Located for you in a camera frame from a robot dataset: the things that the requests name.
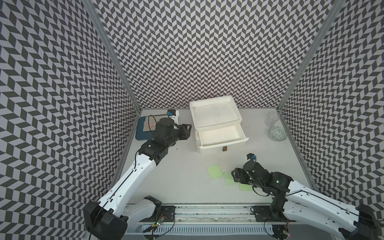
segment patterned plate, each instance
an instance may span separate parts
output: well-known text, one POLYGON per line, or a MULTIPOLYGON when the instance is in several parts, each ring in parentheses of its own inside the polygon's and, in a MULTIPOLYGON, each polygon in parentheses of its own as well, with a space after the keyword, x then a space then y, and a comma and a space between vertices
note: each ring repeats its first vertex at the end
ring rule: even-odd
POLYGON ((275 142, 280 142, 287 139, 287 133, 281 127, 273 126, 269 129, 269 137, 275 142))

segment wire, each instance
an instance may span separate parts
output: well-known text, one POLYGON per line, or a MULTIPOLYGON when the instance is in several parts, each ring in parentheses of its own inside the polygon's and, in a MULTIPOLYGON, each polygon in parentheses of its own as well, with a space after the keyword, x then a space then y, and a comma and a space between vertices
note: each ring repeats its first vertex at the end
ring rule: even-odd
POLYGON ((89 239, 88 240, 91 240, 91 236, 92 236, 92 232, 93 232, 93 228, 95 227, 95 223, 96 223, 96 219, 97 217, 99 216, 101 210, 103 210, 103 208, 105 207, 105 205, 107 205, 108 201, 104 203, 104 205, 101 207, 101 209, 99 210, 99 212, 97 213, 96 217, 95 217, 95 220, 93 221, 93 224, 92 224, 92 229, 91 231, 89 232, 89 239))
MULTIPOLYGON (((309 192, 307 192, 307 191, 300 190, 300 191, 297 191, 297 192, 288 194, 288 195, 286 195, 285 197, 290 196, 290 195, 293 195, 293 194, 296 194, 296 193, 299 193, 299 192, 305 192, 305 193, 308 193, 308 194, 309 194, 309 192)), ((326 200, 326 199, 324 199, 324 198, 322 198, 322 197, 320 197, 320 196, 317 196, 316 194, 312 194, 312 195, 315 196, 315 197, 318 197, 318 198, 320 198, 321 200, 324 200, 324 201, 326 201, 326 202, 328 202, 328 203, 330 203, 330 204, 335 205, 336 207, 340 208, 340 209, 343 210, 343 211, 346 211, 347 213, 351 213, 351 214, 356 215, 356 216, 358 216, 358 217, 361 217, 361 218, 363 218, 363 219, 370 220, 370 221, 373 221, 373 222, 382 222, 382 221, 384 221, 384 219, 373 220, 373 219, 370 219, 370 218, 366 218, 366 217, 360 216, 359 214, 350 212, 350 211, 348 211, 348 210, 346 210, 346 209, 340 207, 339 205, 337 205, 337 204, 335 204, 335 203, 333 203, 333 202, 330 202, 330 201, 328 201, 328 200, 326 200)))
POLYGON ((287 223, 285 224, 285 231, 287 231, 287 229, 289 229, 289 220, 287 219, 287 223))
MULTIPOLYGON (((137 150, 137 152, 135 153, 135 166, 133 167, 133 169, 136 168, 136 156, 138 154, 139 150, 137 150)), ((133 170, 132 172, 129 173, 129 175, 124 179, 124 181, 117 187, 117 189, 115 190, 115 192, 109 197, 109 199, 112 199, 113 196, 115 196, 115 193, 119 190, 119 188, 124 184, 124 182, 129 178, 129 176, 133 173, 133 170)))
POLYGON ((157 222, 159 222, 160 221, 160 219, 161 219, 161 217, 164 215, 164 213, 162 213, 161 215, 160 215, 160 217, 159 217, 159 219, 157 220, 157 222))
POLYGON ((149 118, 150 117, 153 117, 153 119, 155 120, 155 125, 156 125, 156 123, 157 123, 157 121, 156 121, 156 118, 153 116, 153 115, 149 115, 148 116, 148 127, 149 127, 149 130, 151 131, 151 133, 153 133, 153 131, 151 130, 151 126, 149 125, 149 118))
POLYGON ((157 121, 156 121, 155 116, 165 116, 165 115, 168 116, 168 114, 148 115, 148 127, 149 127, 149 130, 151 131, 151 133, 152 133, 153 131, 151 130, 151 126, 149 125, 149 118, 150 118, 150 117, 153 117, 153 119, 155 119, 155 124, 156 124, 157 121))
POLYGON ((172 228, 173 228, 173 226, 175 225, 175 222, 176 222, 176 215, 173 216, 173 225, 172 225, 172 227, 171 227, 166 233, 163 233, 163 234, 161 234, 160 236, 158 236, 158 237, 156 237, 156 238, 159 238, 159 237, 161 237, 161 236, 163 236, 163 235, 169 233, 169 231, 171 231, 172 228))
POLYGON ((256 212, 254 211, 254 210, 252 210, 253 209, 253 207, 251 207, 251 212, 253 213, 253 215, 256 215, 256 212))
POLYGON ((267 220, 264 221, 264 231, 265 231, 268 235, 270 235, 271 237, 273 237, 271 234, 268 233, 268 231, 267 231, 266 228, 265 228, 265 223, 266 223, 268 220, 270 220, 270 219, 267 219, 267 220))
POLYGON ((257 195, 262 196, 262 197, 267 197, 267 196, 269 196, 269 194, 267 194, 267 195, 260 195, 260 194, 258 194, 258 193, 255 191, 254 187, 255 187, 255 186, 252 186, 252 190, 253 190, 257 195))

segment clear glass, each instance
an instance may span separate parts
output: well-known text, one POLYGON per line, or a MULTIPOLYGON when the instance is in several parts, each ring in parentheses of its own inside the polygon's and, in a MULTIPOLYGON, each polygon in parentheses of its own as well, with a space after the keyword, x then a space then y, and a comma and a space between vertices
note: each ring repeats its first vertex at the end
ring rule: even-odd
POLYGON ((276 112, 269 112, 266 115, 265 125, 272 127, 279 120, 279 115, 276 112))

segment plastic tray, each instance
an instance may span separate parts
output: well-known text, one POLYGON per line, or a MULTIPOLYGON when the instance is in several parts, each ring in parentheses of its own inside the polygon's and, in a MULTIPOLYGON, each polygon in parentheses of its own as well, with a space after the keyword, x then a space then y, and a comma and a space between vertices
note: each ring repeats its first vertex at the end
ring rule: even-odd
POLYGON ((229 127, 242 121, 232 96, 193 101, 189 108, 198 132, 229 127))

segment white drawer unit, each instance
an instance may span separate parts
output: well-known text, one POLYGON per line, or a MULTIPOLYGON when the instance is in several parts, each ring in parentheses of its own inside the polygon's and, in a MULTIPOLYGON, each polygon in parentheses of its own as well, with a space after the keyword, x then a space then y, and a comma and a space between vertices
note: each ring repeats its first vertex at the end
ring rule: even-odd
POLYGON ((248 138, 232 96, 193 101, 189 104, 198 153, 212 154, 243 147, 248 138))

